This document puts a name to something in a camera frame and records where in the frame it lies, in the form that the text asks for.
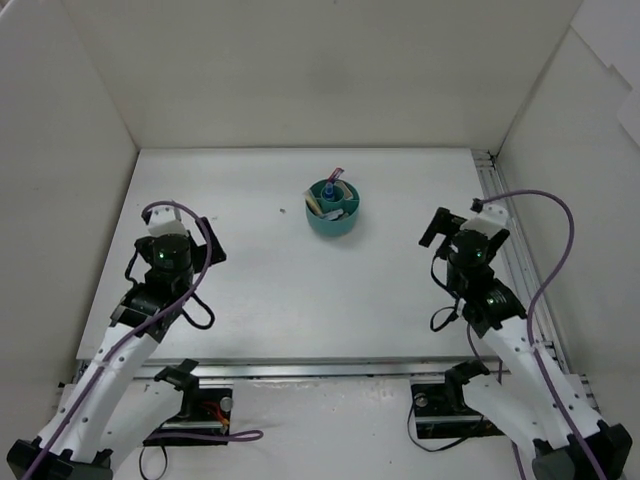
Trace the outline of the pink white stapler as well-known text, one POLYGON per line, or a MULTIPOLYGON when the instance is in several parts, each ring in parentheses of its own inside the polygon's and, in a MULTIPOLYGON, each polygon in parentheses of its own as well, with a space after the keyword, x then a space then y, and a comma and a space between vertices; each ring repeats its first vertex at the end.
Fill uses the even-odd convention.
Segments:
POLYGON ((344 214, 343 209, 337 209, 337 210, 333 210, 323 214, 321 219, 326 221, 335 221, 339 219, 343 214, 344 214))

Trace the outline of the purple pen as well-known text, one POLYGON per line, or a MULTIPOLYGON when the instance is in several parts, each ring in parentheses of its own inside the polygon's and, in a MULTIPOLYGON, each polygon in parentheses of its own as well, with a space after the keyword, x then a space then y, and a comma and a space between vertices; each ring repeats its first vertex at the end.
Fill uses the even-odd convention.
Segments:
POLYGON ((336 180, 340 178, 340 176, 344 173, 344 169, 341 167, 337 167, 333 170, 330 176, 327 178, 329 183, 334 183, 336 180))

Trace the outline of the clear spray bottle blue cap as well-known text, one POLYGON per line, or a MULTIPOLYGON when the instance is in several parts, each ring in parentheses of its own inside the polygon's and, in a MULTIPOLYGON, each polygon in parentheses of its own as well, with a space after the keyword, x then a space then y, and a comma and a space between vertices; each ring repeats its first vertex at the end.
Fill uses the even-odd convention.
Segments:
POLYGON ((334 183, 327 182, 322 191, 322 198, 329 202, 335 201, 335 191, 334 191, 334 183))

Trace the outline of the yellow highlighter pen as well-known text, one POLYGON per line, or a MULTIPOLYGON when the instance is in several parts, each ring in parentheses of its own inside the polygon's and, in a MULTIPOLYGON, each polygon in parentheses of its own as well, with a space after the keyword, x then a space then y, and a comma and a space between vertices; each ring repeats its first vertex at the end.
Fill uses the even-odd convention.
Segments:
POLYGON ((308 189, 303 193, 305 202, 307 207, 311 210, 311 212, 318 217, 322 217, 324 215, 323 209, 318 203, 318 200, 313 195, 313 192, 308 189))

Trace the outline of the beige eraser block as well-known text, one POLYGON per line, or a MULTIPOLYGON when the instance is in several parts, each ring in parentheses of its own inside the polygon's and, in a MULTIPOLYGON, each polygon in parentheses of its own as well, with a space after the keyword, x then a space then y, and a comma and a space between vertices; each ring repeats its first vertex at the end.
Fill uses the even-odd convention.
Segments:
POLYGON ((343 191, 343 198, 345 200, 351 200, 353 198, 353 193, 345 182, 341 182, 339 187, 343 191))

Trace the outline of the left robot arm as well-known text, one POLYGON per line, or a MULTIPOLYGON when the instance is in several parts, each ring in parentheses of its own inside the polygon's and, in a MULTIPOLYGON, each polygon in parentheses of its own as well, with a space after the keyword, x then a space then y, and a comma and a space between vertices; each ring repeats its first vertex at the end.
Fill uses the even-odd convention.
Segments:
POLYGON ((207 270, 227 255, 209 220, 198 217, 195 243, 178 214, 160 208, 143 216, 149 234, 135 254, 149 269, 111 315, 102 344, 66 403, 31 441, 18 440, 7 463, 18 479, 111 479, 122 461, 162 421, 185 420, 199 409, 195 362, 166 367, 143 393, 142 412, 117 408, 137 370, 186 314, 207 270))

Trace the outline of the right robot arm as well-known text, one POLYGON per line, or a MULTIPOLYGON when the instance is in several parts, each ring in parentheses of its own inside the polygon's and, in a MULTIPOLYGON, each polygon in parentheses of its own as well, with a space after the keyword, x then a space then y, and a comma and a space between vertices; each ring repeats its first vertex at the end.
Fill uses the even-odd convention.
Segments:
POLYGON ((619 479, 632 438, 611 425, 573 388, 528 325, 515 293, 490 263, 506 241, 508 214, 500 206, 466 219, 440 207, 419 243, 443 238, 434 257, 446 264, 439 287, 453 301, 448 319, 461 318, 489 346, 520 388, 507 390, 480 360, 445 373, 442 398, 455 411, 478 412, 531 463, 537 479, 619 479))

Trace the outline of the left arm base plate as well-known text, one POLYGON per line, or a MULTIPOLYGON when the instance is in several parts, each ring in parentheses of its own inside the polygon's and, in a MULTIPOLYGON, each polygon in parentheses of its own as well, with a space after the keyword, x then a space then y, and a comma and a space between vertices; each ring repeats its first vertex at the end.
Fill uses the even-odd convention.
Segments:
POLYGON ((206 386, 190 403, 186 417, 174 416, 156 433, 175 433, 171 438, 147 438, 145 447, 226 446, 230 432, 233 390, 230 386, 206 386))

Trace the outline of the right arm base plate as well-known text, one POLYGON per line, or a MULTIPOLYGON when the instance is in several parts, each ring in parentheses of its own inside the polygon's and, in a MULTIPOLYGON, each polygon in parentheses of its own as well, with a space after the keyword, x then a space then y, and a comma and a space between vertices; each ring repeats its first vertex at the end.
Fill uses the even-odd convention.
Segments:
POLYGON ((473 409, 452 406, 444 383, 413 383, 410 388, 412 422, 420 440, 503 436, 493 423, 473 409))

